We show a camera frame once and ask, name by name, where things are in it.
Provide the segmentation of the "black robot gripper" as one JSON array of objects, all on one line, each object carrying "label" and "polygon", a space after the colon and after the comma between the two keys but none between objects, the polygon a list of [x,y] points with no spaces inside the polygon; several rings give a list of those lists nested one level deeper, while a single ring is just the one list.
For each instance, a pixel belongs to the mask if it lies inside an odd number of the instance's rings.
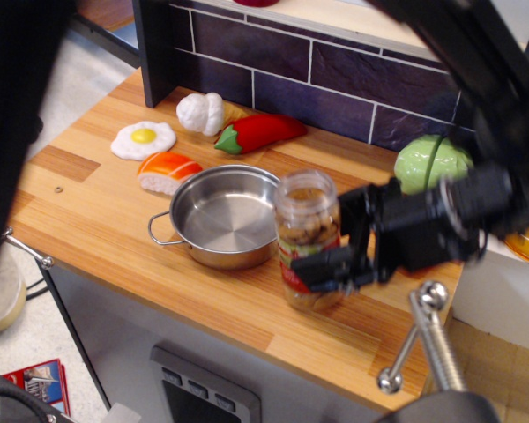
[{"label": "black robot gripper", "polygon": [[395,178],[338,197],[347,246],[294,259],[290,269],[312,293],[347,292],[387,282],[398,268],[420,271],[449,261],[481,259],[488,237],[479,224],[484,171],[404,196]]}]

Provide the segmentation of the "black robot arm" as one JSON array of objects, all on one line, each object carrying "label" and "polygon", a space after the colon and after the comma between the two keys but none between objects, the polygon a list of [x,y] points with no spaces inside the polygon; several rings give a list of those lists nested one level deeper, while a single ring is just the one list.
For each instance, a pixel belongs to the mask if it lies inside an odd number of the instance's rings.
[{"label": "black robot arm", "polygon": [[396,180],[339,197],[344,247],[290,267],[313,293],[355,289],[477,259],[487,238],[529,227],[529,53],[489,1],[379,1],[441,61],[473,108],[476,165],[405,196]]}]

